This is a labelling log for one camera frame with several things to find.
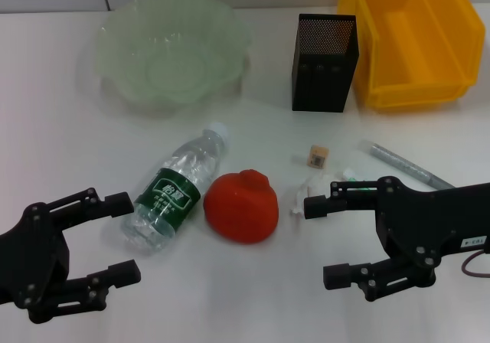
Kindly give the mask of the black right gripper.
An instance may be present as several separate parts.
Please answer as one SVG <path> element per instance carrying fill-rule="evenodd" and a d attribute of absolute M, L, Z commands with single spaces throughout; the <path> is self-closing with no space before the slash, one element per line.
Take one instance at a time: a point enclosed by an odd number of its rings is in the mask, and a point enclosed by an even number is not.
<path fill-rule="evenodd" d="M 489 184 L 416 191 L 395 177 L 333 181 L 330 196 L 304 200 L 306 219 L 342 211 L 374 211 L 377 235 L 389 260 L 323 267 L 327 290 L 356 284 L 367 301 L 435 283 L 442 258 L 489 253 Z"/>

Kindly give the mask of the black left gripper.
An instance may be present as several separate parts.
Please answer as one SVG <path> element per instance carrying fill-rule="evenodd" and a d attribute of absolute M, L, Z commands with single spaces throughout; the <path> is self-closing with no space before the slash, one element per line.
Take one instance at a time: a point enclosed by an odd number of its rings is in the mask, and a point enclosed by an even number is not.
<path fill-rule="evenodd" d="M 131 214 L 127 192 L 103 200 L 94 188 L 51 203 L 29 205 L 17 224 L 1 235 L 1 303 L 36 304 L 28 309 L 33 323 L 106 308 L 111 287 L 141 281 L 135 260 L 117 263 L 88 276 L 53 283 L 56 268 L 67 277 L 67 245 L 60 229 L 88 221 Z"/>

